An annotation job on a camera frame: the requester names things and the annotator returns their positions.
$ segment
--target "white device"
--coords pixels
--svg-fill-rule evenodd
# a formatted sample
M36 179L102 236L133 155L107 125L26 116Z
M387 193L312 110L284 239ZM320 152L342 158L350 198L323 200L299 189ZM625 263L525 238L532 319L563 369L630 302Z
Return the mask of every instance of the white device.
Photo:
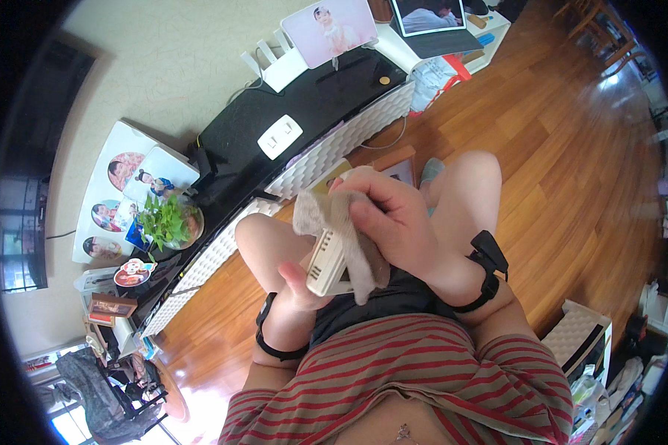
M353 292L345 272L346 262L341 238L325 229L307 268L307 288L320 297Z
M257 144L267 157L275 159L301 135L302 128L289 115L284 115L257 139Z

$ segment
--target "green plant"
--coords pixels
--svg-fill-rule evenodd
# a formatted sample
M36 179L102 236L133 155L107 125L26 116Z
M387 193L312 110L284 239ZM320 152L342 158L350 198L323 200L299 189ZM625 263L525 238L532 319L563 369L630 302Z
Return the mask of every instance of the green plant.
M163 245L171 241L187 241L190 238L187 220L198 209L192 206L178 205L176 195L172 194L168 200L160 202L158 199L146 198L143 210L136 217L136 224L144 227L141 240L147 243L146 235L153 238L153 244L163 251ZM148 252L151 261L155 262L151 252Z

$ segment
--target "black tv screen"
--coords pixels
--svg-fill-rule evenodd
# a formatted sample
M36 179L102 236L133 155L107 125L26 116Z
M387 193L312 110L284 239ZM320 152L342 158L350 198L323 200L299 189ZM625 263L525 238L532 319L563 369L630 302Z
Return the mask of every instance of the black tv screen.
M45 212L52 166L72 103L94 58L53 41L27 73L6 133L0 176L4 292L47 287Z

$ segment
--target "tablet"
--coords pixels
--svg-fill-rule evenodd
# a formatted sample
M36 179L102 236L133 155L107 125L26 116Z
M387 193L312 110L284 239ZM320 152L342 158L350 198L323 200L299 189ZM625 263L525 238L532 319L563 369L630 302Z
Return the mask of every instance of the tablet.
M462 0L391 0L404 37L465 29Z

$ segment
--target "striped shirt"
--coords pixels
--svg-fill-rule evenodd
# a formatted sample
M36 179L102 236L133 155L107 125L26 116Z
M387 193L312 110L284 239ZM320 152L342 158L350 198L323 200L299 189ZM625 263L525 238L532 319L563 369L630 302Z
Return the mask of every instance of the striped shirt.
M219 443L333 443L393 392L430 405L452 443L565 444L571 432L569 383L538 340L505 335L475 351L454 320L406 314L331 336L279 392L234 395Z

